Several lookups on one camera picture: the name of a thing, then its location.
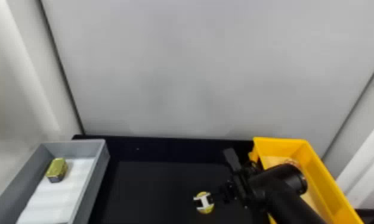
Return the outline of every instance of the black tabletop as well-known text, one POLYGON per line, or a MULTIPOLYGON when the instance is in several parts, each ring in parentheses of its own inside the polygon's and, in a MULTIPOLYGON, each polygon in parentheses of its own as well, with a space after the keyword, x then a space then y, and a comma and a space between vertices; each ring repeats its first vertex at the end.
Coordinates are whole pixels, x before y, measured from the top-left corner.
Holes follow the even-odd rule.
POLYGON ((91 138, 105 139, 111 158, 90 223, 262 223, 238 201, 207 215, 192 201, 230 177, 222 150, 233 147, 244 162, 252 141, 74 136, 91 138))

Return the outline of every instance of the gray wall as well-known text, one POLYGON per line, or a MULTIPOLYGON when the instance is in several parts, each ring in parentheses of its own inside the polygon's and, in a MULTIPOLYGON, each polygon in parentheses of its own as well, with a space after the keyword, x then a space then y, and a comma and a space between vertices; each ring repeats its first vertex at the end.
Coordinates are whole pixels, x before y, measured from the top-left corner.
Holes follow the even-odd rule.
POLYGON ((374 1, 42 0, 88 134, 305 138, 374 71, 374 1))

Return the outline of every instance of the gold object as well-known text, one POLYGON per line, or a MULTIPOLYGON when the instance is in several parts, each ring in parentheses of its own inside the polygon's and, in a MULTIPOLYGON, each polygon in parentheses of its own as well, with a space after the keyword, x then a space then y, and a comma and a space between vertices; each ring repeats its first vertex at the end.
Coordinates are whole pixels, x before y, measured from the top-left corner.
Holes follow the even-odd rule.
POLYGON ((46 171, 46 177, 51 183, 57 183, 63 180, 66 175, 68 165, 64 158, 55 158, 50 163, 48 171, 46 171))

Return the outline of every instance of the gray plastic tray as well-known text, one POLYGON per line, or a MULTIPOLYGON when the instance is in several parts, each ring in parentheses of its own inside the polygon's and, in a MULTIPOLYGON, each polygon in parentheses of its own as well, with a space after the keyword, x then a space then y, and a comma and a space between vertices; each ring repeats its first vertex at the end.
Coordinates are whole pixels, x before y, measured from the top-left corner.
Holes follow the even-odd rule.
POLYGON ((82 188, 68 223, 87 223, 110 156, 103 139, 49 142, 31 153, 18 174, 0 194, 0 223, 15 223, 25 208, 51 160, 56 157, 94 158, 92 170, 82 188))

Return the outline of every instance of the yellow bin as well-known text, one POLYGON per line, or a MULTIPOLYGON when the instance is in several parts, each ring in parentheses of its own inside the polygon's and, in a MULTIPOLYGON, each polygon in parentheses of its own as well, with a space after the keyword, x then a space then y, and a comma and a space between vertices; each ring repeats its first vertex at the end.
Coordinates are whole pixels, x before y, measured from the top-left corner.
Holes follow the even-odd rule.
POLYGON ((301 197, 327 223, 363 223, 308 141, 254 137, 249 158, 260 160, 264 169, 285 162, 298 163, 308 182, 308 191, 301 197))

